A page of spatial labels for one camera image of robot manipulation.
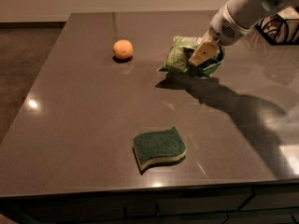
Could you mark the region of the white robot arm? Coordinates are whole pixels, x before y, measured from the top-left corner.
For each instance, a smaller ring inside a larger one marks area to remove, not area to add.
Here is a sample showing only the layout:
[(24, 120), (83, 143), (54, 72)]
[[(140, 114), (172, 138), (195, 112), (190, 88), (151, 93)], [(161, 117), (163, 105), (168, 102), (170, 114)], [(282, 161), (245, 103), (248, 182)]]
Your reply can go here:
[(260, 20), (292, 6), (299, 0), (229, 0), (213, 17), (189, 62), (199, 66), (215, 56), (220, 46), (233, 45)]

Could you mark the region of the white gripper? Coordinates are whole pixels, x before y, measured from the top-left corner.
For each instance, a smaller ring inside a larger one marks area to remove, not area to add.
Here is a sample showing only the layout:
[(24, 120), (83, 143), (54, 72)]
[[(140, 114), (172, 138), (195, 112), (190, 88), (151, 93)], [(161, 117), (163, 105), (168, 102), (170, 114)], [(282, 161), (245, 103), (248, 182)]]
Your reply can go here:
[(208, 61), (218, 53), (218, 46), (231, 46), (251, 29), (251, 24), (242, 17), (233, 16), (228, 7), (222, 7), (211, 20), (198, 48), (189, 63), (193, 66)]

